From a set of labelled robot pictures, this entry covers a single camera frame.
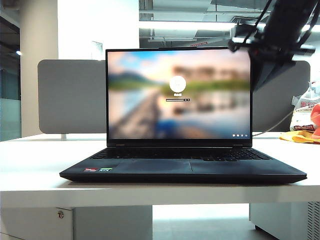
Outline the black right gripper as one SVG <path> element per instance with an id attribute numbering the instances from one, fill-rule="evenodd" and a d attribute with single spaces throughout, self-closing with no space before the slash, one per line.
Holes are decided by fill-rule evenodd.
<path id="1" fill-rule="evenodd" d="M 232 52 L 247 51 L 253 91 L 295 66 L 294 55 L 311 56 L 316 48 L 305 44 L 309 31 L 300 29 L 231 29 L 228 48 Z"/>

